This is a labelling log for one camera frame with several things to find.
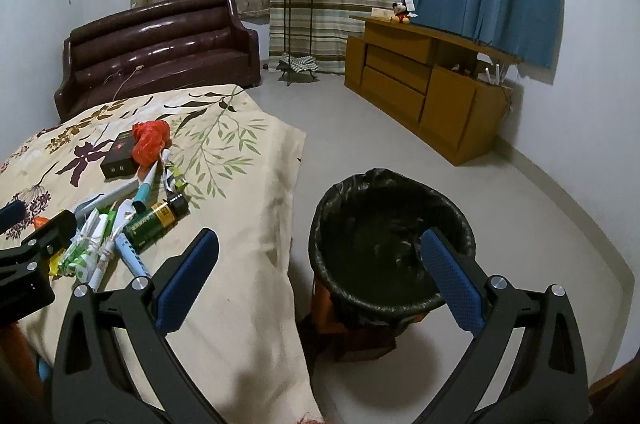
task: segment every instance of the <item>sofa backrest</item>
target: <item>sofa backrest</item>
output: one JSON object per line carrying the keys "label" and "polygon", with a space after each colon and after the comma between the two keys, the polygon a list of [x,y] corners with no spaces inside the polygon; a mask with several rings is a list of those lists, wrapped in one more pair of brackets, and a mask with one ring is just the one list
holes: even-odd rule
{"label": "sofa backrest", "polygon": [[233,46],[229,0],[169,0],[125,10],[69,35],[71,71],[81,89],[137,66]]}

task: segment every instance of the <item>metal stand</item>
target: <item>metal stand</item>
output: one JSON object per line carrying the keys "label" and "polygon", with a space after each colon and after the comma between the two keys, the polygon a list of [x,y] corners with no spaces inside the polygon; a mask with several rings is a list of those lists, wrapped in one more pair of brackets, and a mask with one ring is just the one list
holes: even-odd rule
{"label": "metal stand", "polygon": [[[281,80],[286,80],[287,86],[289,86],[292,83],[291,75],[297,73],[291,67],[291,32],[292,32],[291,10],[292,10],[291,0],[284,0],[284,49],[286,49],[287,54],[289,54],[289,62],[287,63],[281,60],[278,63],[278,66],[276,67],[276,69],[282,72]],[[312,44],[313,43],[313,35],[312,35],[313,24],[314,24],[314,0],[311,0],[309,3],[309,52],[308,52],[308,55],[311,55],[311,48],[313,46]],[[309,75],[311,75],[311,82],[318,80],[311,70],[305,70],[305,71],[308,71]]]}

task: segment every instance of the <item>bed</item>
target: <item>bed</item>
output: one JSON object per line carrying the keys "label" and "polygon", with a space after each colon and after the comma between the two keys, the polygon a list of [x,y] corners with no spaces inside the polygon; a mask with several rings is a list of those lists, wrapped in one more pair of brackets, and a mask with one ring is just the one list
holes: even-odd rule
{"label": "bed", "polygon": [[[229,424],[297,424],[321,420],[311,393],[287,278],[292,194],[305,135],[267,115],[238,86],[172,90],[94,107],[25,142],[0,167],[0,205],[14,198],[28,216],[1,236],[15,247],[35,216],[53,217],[105,182],[100,161],[111,141],[139,121],[171,126],[172,161],[190,182],[191,212],[146,249],[151,273],[180,254],[202,227],[216,231],[220,258],[182,328],[167,337],[176,356]],[[161,198],[156,184],[152,195]],[[103,288],[132,276],[119,260]],[[53,282],[56,300],[20,321],[31,346],[50,364],[73,280]],[[142,398],[159,403],[132,347],[120,347]]]}

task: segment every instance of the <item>sofa armrest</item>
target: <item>sofa armrest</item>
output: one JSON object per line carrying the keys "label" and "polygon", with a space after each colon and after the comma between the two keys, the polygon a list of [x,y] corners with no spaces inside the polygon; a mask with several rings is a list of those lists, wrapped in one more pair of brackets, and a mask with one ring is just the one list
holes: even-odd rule
{"label": "sofa armrest", "polygon": [[258,80],[260,74],[260,47],[258,45],[258,32],[250,30],[242,25],[236,8],[236,0],[226,0],[226,8],[229,13],[231,35],[236,50],[249,54],[249,65],[257,70]]}
{"label": "sofa armrest", "polygon": [[71,118],[71,108],[78,99],[78,86],[74,78],[71,61],[71,41],[65,39],[62,54],[62,83],[56,90],[53,98],[61,122],[66,122]]}

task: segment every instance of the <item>blue gripper pad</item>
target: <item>blue gripper pad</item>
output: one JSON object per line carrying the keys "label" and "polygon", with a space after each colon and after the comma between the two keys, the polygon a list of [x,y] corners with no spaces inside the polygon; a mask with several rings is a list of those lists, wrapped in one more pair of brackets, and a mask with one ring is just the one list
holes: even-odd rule
{"label": "blue gripper pad", "polygon": [[20,223],[27,215],[27,208],[20,200],[14,200],[0,209],[0,234]]}
{"label": "blue gripper pad", "polygon": [[156,330],[159,333],[168,334],[180,328],[218,261],[219,252],[216,233],[202,229],[181,256],[169,258],[162,265],[158,273],[165,266],[171,267],[171,260],[182,261],[158,296]]}
{"label": "blue gripper pad", "polygon": [[484,328],[482,299],[449,249],[431,229],[420,241],[420,258],[444,297],[458,326],[476,338]]}

